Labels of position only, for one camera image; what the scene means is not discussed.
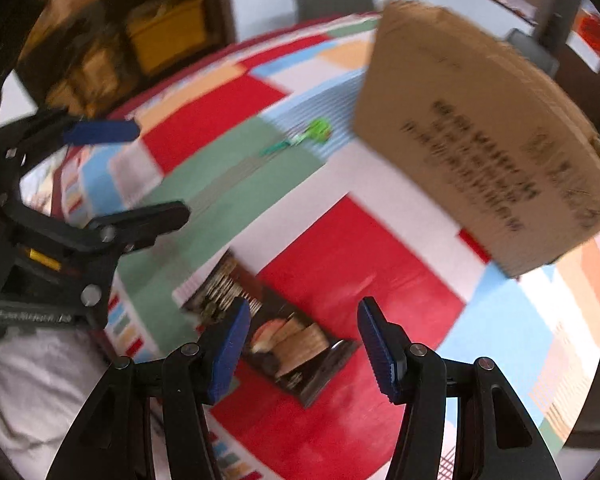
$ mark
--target colorful patchwork tablecloth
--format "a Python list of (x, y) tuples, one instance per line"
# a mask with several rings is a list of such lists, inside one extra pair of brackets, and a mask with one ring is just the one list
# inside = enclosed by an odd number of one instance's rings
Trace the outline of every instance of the colorful patchwork tablecloth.
[[(418, 186), (349, 124), (376, 16), (347, 16), (253, 44), (183, 73), (126, 116), (142, 137), (84, 148), (61, 172), (65, 218), (181, 199), (181, 231), (120, 261), (106, 332), (137, 361), (196, 338), (179, 307), (225, 249), (342, 337), (374, 296), (412, 340), (445, 357), (495, 359), (552, 452), (570, 433), (600, 357), (600, 234), (508, 280)], [(325, 117), (324, 145), (260, 152)], [(364, 351), (308, 410), (248, 365), (208, 412), (229, 479), (384, 478), (402, 408), (380, 394)], [(446, 412), (451, 478), (457, 410)]]

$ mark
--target black clamp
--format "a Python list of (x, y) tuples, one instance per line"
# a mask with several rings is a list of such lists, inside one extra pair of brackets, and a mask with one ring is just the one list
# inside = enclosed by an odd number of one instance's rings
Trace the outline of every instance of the black clamp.
[(120, 256), (186, 224), (182, 202), (94, 218), (85, 228), (22, 203), (23, 175), (65, 143), (138, 135), (133, 121), (80, 121), (65, 110), (42, 110), (0, 128), (0, 325), (104, 328)]
[(389, 323), (373, 298), (358, 305), (358, 329), (380, 391), (408, 406), (388, 480), (437, 479), (447, 397), (458, 398), (454, 480), (560, 480), (538, 428), (492, 359), (440, 358)]
[(162, 400), (171, 478), (221, 480), (203, 404), (227, 393), (250, 321), (248, 303), (236, 298), (197, 343), (159, 361), (119, 358), (80, 410), (46, 480), (154, 480), (151, 397)]

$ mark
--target yellow box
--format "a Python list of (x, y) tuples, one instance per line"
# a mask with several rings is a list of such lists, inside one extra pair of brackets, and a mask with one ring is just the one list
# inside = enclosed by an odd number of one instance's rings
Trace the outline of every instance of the yellow box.
[(186, 0), (150, 19), (130, 22), (126, 31), (145, 74), (183, 57), (206, 42), (203, 0)]

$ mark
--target red square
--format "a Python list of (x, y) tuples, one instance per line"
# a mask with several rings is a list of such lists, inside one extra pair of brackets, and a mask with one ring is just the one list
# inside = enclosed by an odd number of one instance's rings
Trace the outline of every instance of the red square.
[(491, 255), (482, 247), (466, 229), (460, 229), (459, 238), (482, 260), (484, 264), (491, 261)]
[[(348, 197), (259, 274), (338, 336), (360, 339), (356, 307), (374, 296), (413, 341), (437, 347), (464, 304), (411, 251)], [(212, 413), (287, 480), (362, 480), (391, 459), (404, 408), (380, 393), (358, 350), (304, 410), (248, 365)]]
[(142, 141), (164, 174), (286, 94), (243, 74), (192, 101), (148, 131)]
[(273, 61), (274, 59), (286, 56), (287, 54), (292, 54), (298, 50), (324, 43), (325, 41), (331, 41), (331, 38), (324, 34), (300, 38), (299, 40), (291, 41), (290, 43), (283, 43), (280, 46), (267, 49), (264, 52), (259, 52), (254, 56), (241, 60), (240, 64), (247, 70), (251, 70), (252, 68), (260, 66), (261, 64)]
[(135, 356), (143, 344), (144, 341), (142, 341), (141, 337), (136, 338), (136, 340), (131, 343), (131, 346), (126, 349), (125, 355), (129, 357)]

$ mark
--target white bedsheet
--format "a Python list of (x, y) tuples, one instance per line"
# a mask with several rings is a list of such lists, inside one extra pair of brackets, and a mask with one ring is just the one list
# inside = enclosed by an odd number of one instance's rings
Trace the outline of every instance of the white bedsheet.
[[(0, 342), (0, 446), (25, 480), (44, 480), (84, 401), (106, 370), (81, 332), (39, 330)], [(168, 480), (153, 432), (156, 478)]]

